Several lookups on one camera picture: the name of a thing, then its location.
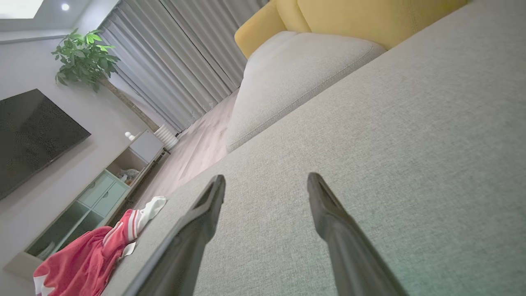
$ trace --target television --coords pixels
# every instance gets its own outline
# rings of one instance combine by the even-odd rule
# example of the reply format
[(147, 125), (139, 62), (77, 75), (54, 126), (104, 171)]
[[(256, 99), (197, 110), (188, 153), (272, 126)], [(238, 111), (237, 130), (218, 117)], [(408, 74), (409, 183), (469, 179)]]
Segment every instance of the television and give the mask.
[(0, 100), (0, 200), (90, 135), (39, 90)]

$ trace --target sofa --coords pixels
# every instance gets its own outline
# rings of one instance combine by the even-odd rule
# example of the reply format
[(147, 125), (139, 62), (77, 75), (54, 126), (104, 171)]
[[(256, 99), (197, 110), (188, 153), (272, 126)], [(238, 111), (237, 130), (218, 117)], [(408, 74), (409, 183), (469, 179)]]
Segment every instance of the sofa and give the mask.
[(272, 0), (236, 32), (248, 57), (225, 134), (237, 149), (466, 0)]
[(342, 78), (169, 196), (120, 295), (225, 176), (194, 295), (336, 295), (310, 213), (320, 173), (409, 295), (526, 290), (526, 2), (473, 0)]

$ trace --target yellow sofa backrest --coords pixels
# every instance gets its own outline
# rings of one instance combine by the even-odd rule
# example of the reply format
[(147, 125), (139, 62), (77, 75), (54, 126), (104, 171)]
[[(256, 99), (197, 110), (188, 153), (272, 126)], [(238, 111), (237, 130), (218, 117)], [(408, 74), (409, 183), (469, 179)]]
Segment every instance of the yellow sofa backrest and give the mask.
[(248, 58), (281, 31), (351, 36), (391, 49), (468, 0), (272, 0), (236, 32)]

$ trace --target gray curtain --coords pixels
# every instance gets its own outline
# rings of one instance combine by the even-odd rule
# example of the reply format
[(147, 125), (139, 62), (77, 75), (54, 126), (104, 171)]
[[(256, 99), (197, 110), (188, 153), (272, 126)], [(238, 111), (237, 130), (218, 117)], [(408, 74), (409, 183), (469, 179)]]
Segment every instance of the gray curtain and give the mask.
[(267, 0), (122, 0), (102, 24), (119, 75), (177, 132), (241, 83), (236, 30)]

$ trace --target sofa cushion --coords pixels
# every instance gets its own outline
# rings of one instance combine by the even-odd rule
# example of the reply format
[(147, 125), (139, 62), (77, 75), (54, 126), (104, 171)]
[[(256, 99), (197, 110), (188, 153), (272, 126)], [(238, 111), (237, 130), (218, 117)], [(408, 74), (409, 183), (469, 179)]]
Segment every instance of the sofa cushion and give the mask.
[(247, 62), (227, 129), (227, 151), (384, 52), (378, 44), (351, 37), (276, 34)]

